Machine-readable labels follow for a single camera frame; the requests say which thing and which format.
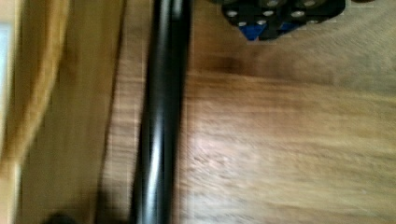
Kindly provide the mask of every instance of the black cylindrical bar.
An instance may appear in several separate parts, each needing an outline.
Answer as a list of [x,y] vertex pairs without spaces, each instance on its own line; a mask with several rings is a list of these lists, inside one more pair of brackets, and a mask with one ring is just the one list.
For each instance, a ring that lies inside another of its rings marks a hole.
[[171,221],[191,0],[155,0],[131,224]]

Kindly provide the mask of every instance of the wooden surface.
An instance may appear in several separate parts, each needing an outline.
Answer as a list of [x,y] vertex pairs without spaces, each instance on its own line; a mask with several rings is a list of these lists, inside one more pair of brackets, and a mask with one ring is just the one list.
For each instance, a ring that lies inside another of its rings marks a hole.
[[[23,153],[7,154],[21,161],[28,152],[21,171],[18,224],[41,224],[55,212],[93,223],[123,1],[70,1],[63,46],[62,32],[56,31],[65,27],[64,20],[50,18],[62,17],[68,2],[24,1],[19,58],[23,63],[14,78],[13,122],[7,130],[7,139],[33,139]],[[60,50],[48,50],[52,45]],[[59,52],[64,54],[57,62]],[[58,65],[59,74],[53,71]],[[53,92],[39,88],[49,77],[57,77],[52,79]],[[43,103],[48,105],[45,114],[40,107],[43,97],[49,98]],[[19,136],[18,130],[37,124],[37,133]]]
[[3,0],[0,1],[0,29],[1,30],[1,39],[2,47],[7,46],[5,49],[0,49],[1,52],[3,50],[6,52],[6,64],[0,65],[0,158],[3,150],[3,141],[4,141],[4,125],[6,124],[6,116],[7,116],[7,100],[9,96],[9,83],[12,79],[12,73],[14,71],[14,59],[15,59],[15,36],[18,36],[19,29],[15,29],[15,27],[19,27],[21,18],[21,1],[20,0]]
[[[175,223],[396,223],[396,1],[247,43],[195,3]],[[152,2],[129,1],[99,223],[126,223]]]

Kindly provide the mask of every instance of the blue component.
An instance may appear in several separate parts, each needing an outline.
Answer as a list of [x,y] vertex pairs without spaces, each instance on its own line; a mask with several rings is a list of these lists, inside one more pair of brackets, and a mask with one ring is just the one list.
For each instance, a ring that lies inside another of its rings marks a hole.
[[264,25],[247,25],[247,26],[240,26],[239,30],[244,34],[244,36],[249,41],[256,40],[257,37],[264,31],[267,27],[267,24]]
[[279,28],[279,32],[281,34],[285,34],[285,33],[288,33],[290,31],[293,31],[293,30],[295,30],[295,29],[297,29],[299,27],[300,27],[300,24],[298,24],[298,23],[283,22],[282,25]]

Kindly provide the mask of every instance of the silver screw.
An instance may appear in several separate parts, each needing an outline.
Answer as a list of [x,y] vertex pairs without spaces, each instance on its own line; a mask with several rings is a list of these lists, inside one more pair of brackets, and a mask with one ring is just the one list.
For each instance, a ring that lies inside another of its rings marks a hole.
[[314,6],[316,3],[317,3],[317,2],[315,2],[314,0],[309,0],[309,1],[304,2],[304,6],[306,6],[306,7],[312,7],[312,6]]
[[266,16],[266,17],[269,17],[269,16],[274,15],[274,11],[272,11],[272,10],[270,10],[270,11],[264,11],[264,12],[262,13],[262,15],[264,15],[264,16]]
[[257,21],[257,24],[259,25],[264,25],[265,23],[267,23],[267,21]]
[[246,26],[248,23],[245,21],[238,22],[238,26]]
[[279,1],[278,1],[278,0],[271,0],[271,1],[269,1],[269,2],[267,3],[267,6],[268,6],[268,7],[276,7],[277,4],[279,4]]
[[229,17],[235,17],[236,15],[238,15],[238,12],[236,11],[232,11],[232,10],[227,11],[227,16]]
[[291,16],[294,18],[299,18],[299,17],[303,17],[305,15],[305,12],[303,11],[295,11],[291,13]]

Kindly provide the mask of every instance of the black object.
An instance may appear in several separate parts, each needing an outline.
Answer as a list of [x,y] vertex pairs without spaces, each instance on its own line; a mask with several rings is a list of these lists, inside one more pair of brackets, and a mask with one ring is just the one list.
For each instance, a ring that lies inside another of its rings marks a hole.
[[77,224],[76,221],[62,213],[57,213],[49,217],[43,224]]
[[155,1],[130,224],[171,219],[191,8],[190,0]]
[[222,13],[247,40],[273,40],[308,22],[341,14],[346,0],[239,0],[222,4]]

